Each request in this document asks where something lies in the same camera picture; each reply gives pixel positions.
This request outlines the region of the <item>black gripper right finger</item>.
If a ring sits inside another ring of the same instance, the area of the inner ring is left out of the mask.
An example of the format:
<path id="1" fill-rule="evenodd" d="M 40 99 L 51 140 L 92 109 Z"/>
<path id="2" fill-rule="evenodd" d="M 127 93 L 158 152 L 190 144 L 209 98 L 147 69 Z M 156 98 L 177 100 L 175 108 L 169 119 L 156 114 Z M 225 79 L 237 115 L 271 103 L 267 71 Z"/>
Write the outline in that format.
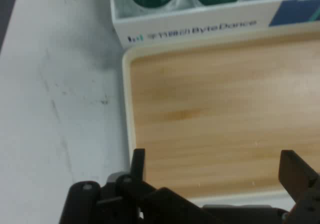
<path id="1" fill-rule="evenodd" d="M 295 202 L 284 223 L 319 223 L 319 174 L 293 150 L 282 150 L 279 181 Z"/>

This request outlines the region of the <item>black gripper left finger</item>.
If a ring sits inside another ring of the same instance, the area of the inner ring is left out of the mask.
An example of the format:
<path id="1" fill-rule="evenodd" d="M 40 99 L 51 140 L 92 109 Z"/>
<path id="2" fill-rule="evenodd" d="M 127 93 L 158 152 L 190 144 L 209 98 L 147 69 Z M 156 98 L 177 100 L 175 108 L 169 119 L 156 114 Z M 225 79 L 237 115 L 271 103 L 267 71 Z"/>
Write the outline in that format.
<path id="1" fill-rule="evenodd" d="M 208 223 L 209 214 L 168 188 L 144 181 L 145 150 L 135 149 L 129 173 L 100 186 L 73 184 L 60 223 Z"/>

